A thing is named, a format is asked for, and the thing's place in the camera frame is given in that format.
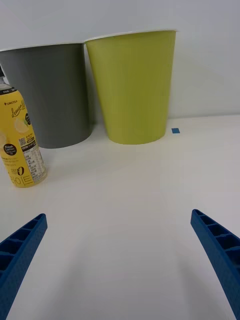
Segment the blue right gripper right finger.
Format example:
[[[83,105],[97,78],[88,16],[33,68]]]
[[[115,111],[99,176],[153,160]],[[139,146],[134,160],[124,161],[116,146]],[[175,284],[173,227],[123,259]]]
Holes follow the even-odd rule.
[[[190,224],[238,320],[240,318],[240,239],[198,209],[192,211]]]

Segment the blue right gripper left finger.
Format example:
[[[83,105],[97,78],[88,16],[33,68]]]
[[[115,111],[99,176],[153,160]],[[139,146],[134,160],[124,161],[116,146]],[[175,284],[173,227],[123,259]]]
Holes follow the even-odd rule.
[[[41,213],[0,243],[0,319],[7,318],[47,228]]]

